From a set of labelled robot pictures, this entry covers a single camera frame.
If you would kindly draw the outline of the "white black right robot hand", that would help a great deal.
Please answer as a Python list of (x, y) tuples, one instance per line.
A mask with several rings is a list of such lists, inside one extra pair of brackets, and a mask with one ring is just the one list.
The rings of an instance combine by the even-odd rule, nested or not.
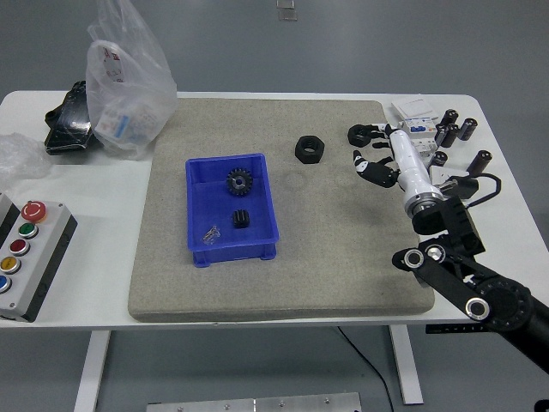
[(354, 150), (353, 164), (362, 179), (384, 188), (399, 185), (404, 192), (404, 210), (410, 217), (443, 201), (442, 192), (431, 183), (419, 152), (405, 131), (390, 124), (356, 124), (347, 133), (349, 143), (357, 148), (375, 138), (382, 138), (383, 146), (390, 148), (392, 155), (372, 162)]

